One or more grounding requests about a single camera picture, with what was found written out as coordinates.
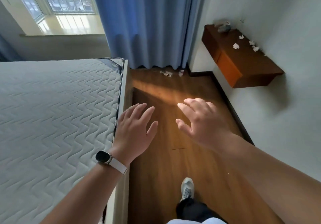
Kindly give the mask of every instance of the leg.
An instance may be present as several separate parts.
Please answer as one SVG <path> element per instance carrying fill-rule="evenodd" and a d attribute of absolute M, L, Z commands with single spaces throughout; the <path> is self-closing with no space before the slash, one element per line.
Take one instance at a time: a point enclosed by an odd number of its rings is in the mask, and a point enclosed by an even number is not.
<path fill-rule="evenodd" d="M 219 214 L 209 209 L 206 204 L 197 202 L 193 199 L 194 184 L 192 179 L 184 179 L 181 191 L 182 199 L 176 207 L 177 218 L 202 223 L 209 218 L 215 217 L 227 223 Z"/>

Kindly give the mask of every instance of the wooden floor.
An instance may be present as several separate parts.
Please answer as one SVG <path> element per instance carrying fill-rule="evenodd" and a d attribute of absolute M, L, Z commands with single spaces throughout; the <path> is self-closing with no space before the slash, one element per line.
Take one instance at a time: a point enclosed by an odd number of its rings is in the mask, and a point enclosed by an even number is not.
<path fill-rule="evenodd" d="M 150 147 L 130 165 L 128 223 L 167 223 L 176 218 L 185 177 L 195 184 L 195 198 L 206 203 L 229 223 L 283 223 L 253 188 L 217 155 L 192 143 L 175 119 L 187 118 L 177 103 L 202 98 L 215 104 L 232 131 L 240 132 L 210 77 L 177 73 L 166 77 L 159 69 L 131 70 L 133 104 L 155 106 L 151 122 L 158 132 Z"/>

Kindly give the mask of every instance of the bed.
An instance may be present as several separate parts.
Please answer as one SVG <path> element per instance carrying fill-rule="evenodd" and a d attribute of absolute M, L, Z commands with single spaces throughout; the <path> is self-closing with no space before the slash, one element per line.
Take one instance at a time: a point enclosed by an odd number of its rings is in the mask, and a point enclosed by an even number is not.
<path fill-rule="evenodd" d="M 112 146 L 131 104 L 122 58 L 0 63 L 0 223 L 41 222 Z M 128 185 L 129 171 L 105 223 L 127 223 Z"/>

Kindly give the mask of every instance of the hand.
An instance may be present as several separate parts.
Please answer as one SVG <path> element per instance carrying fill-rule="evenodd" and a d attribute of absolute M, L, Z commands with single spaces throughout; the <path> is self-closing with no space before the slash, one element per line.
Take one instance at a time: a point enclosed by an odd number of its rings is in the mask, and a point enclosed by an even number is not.
<path fill-rule="evenodd" d="M 136 104 L 124 111 L 119 117 L 115 139 L 109 153 L 127 167 L 150 145 L 157 133 L 158 121 L 151 124 L 146 132 L 146 126 L 155 108 L 144 104 Z"/>
<path fill-rule="evenodd" d="M 198 144 L 213 149 L 214 143 L 220 142 L 231 134 L 229 126 L 219 114 L 217 108 L 202 99 L 185 99 L 187 104 L 177 106 L 191 121 L 191 127 L 181 119 L 176 119 L 179 130 L 183 131 Z"/>

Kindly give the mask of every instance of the pant leg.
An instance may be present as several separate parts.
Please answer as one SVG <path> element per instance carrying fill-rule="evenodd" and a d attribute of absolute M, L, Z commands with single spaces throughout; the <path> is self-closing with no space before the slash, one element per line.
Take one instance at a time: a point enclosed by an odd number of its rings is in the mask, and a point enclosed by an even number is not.
<path fill-rule="evenodd" d="M 227 223 L 219 214 L 209 209 L 206 204 L 197 202 L 192 198 L 187 198 L 176 206 L 178 219 L 191 220 L 202 223 L 203 221 L 215 217 Z"/>

